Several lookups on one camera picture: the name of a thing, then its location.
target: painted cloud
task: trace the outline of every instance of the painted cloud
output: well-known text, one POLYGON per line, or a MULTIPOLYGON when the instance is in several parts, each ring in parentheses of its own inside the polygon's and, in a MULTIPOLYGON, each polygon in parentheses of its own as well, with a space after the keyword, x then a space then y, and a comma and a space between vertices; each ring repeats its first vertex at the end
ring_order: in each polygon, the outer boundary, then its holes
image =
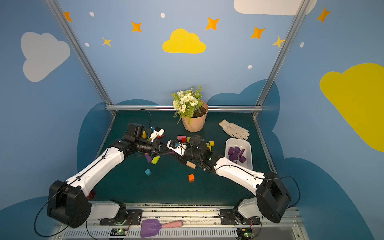
POLYGON ((58 41, 49 33, 24 33, 22 51, 26 58, 23 65, 24 75, 31 82, 41 81, 70 56, 70 47, 66 42, 58 41))
MULTIPOLYGON (((310 0, 305 14, 310 13, 317 0, 310 0)), ((296 15, 301 0, 235 0, 235 10, 243 14, 296 15)))

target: yellow star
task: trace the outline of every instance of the yellow star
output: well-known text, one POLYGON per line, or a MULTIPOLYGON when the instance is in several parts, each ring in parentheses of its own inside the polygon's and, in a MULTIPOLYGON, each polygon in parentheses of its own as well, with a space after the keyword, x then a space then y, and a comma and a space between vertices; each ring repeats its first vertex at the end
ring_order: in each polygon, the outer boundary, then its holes
POLYGON ((134 23, 134 22, 131 22, 132 25, 133 25, 133 31, 139 31, 141 32, 141 29, 140 29, 140 25, 141 23, 134 23))
POLYGON ((277 37, 277 42, 274 43, 274 44, 272 44, 272 46, 273 46, 273 45, 277 45, 277 46, 279 46, 279 48, 280 48, 281 43, 284 42, 284 41, 285 41, 285 39, 281 40, 281 39, 280 39, 280 36, 278 36, 278 37, 277 37))
POLYGON ((111 39, 111 40, 105 40, 105 38, 103 38, 103 39, 104 39, 104 43, 103 43, 103 45, 109 45, 110 47, 112 47, 112 46, 109 44, 109 42, 112 41, 112 39, 111 39))
POLYGON ((220 19, 211 19, 211 18, 208 18, 208 25, 207 25, 207 28, 205 30, 208 30, 210 28, 212 28, 213 30, 216 31, 216 24, 217 22, 219 21, 220 19))
POLYGON ((255 31, 253 32, 253 35, 251 36, 251 38, 258 38, 260 39, 261 36, 262 36, 262 32, 265 30, 265 28, 263 29, 258 29, 257 27, 255 27, 255 31))
POLYGON ((321 20, 321 22, 323 23, 324 22, 324 19, 326 16, 328 16, 328 14, 330 14, 331 12, 328 12, 327 10, 323 10, 323 12, 321 13, 321 15, 317 18, 317 20, 321 20))
POLYGON ((64 13, 64 16, 65 16, 65 18, 68 20, 68 21, 72 21, 72 19, 70 18, 70 12, 66 12, 66 13, 64 13))

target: orange star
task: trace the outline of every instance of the orange star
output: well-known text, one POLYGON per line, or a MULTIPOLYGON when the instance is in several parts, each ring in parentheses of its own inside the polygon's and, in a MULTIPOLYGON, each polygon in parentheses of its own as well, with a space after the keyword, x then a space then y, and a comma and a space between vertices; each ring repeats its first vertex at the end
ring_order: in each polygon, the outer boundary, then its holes
POLYGON ((133 31, 139 31, 141 32, 141 29, 140 29, 140 25, 141 23, 134 23, 134 22, 131 22, 132 25, 133 25, 133 31))
POLYGON ((213 30, 216 31, 216 24, 217 22, 219 21, 220 19, 211 19, 211 18, 208 18, 208 25, 207 25, 207 28, 205 30, 208 30, 210 28, 212 28, 213 30))
POLYGON ((255 31, 253 33, 253 35, 251 36, 251 38, 258 38, 260 39, 261 36, 262 36, 262 32, 265 30, 265 28, 263 29, 258 29, 257 27, 255 27, 255 31))
POLYGON ((65 16, 65 18, 68 20, 68 21, 72 21, 72 19, 70 18, 70 12, 66 12, 66 13, 64 13, 64 16, 65 16))
POLYGON ((317 18, 317 20, 321 20, 321 22, 323 23, 324 22, 324 19, 328 16, 328 14, 330 14, 331 12, 328 12, 327 10, 323 10, 323 12, 321 13, 321 15, 317 18))

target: white work glove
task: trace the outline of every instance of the white work glove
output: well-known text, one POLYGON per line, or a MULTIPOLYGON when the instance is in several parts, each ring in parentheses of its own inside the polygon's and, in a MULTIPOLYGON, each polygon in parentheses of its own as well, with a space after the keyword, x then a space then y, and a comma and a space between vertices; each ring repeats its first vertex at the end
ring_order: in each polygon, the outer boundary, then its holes
POLYGON ((249 132, 245 128, 239 127, 234 123, 227 122, 226 120, 223 120, 221 123, 219 123, 219 125, 222 126, 224 132, 226 132, 231 137, 244 140, 248 139, 249 132))

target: purple spatula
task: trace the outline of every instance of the purple spatula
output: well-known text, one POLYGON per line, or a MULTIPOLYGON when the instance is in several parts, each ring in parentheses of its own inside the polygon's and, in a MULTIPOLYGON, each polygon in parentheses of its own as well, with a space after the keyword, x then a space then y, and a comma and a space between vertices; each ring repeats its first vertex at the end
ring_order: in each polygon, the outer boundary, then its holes
POLYGON ((183 221, 175 221, 175 222, 169 222, 166 224, 161 225, 159 223, 159 220, 157 219, 146 219, 141 222, 141 232, 140 236, 142 238, 144 237, 152 237, 159 233, 160 229, 162 228, 172 228, 172 227, 182 227, 183 221))

